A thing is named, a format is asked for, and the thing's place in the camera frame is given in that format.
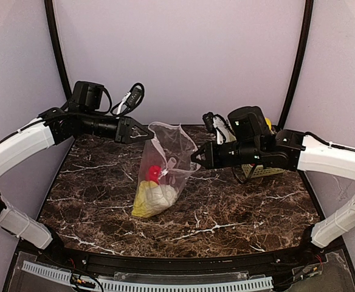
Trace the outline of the clear zip top bag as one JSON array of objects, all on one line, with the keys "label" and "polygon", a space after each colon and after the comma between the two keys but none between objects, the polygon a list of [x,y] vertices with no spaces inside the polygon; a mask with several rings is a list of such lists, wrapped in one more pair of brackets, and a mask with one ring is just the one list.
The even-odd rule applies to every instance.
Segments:
[{"label": "clear zip top bag", "polygon": [[159,185],[174,187],[180,196],[189,177],[199,170],[191,165],[190,158],[198,148],[180,125],[152,122],[148,128],[154,132],[154,138],[145,142],[137,187],[146,181],[149,167],[159,165],[162,168]]}]

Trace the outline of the red toy pepper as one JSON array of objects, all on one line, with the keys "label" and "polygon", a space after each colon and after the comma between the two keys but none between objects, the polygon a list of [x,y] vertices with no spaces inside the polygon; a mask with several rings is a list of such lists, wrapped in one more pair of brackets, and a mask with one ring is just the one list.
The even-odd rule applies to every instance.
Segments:
[{"label": "red toy pepper", "polygon": [[161,172],[162,168],[159,165],[151,165],[145,175],[145,180],[159,184],[159,177]]}]

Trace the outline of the toy napa cabbage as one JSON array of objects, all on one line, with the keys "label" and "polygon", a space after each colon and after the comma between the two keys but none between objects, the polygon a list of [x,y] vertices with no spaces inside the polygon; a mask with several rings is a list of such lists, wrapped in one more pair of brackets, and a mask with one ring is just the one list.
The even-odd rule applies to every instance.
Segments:
[{"label": "toy napa cabbage", "polygon": [[141,181],[134,199],[132,216],[150,218],[171,207],[178,199],[178,191],[154,181]]}]

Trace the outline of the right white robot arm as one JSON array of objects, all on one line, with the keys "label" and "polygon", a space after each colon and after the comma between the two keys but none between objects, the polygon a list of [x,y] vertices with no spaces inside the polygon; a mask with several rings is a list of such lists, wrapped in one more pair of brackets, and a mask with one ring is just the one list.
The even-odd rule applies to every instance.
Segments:
[{"label": "right white robot arm", "polygon": [[[191,155],[205,169],[237,165],[319,172],[355,181],[355,148],[324,141],[311,132],[272,131],[258,106],[244,106],[227,116],[222,127],[203,115],[206,128],[223,142],[207,141]],[[355,227],[355,194],[328,218],[307,228],[300,243],[304,248],[323,249]]]}]

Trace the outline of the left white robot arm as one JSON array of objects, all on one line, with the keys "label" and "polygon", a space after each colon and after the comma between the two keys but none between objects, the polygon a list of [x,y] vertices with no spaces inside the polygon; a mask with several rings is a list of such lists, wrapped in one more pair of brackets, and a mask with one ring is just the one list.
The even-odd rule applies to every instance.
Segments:
[{"label": "left white robot arm", "polygon": [[[102,84],[77,81],[70,98],[53,107],[0,140],[0,180],[17,169],[36,170],[40,153],[82,134],[108,138],[116,144],[133,144],[153,138],[154,134],[129,116],[143,102],[145,87],[132,85],[118,105],[110,103],[100,110],[103,97],[111,96]],[[63,247],[59,235],[50,227],[19,210],[0,192],[0,228],[42,252]]]}]

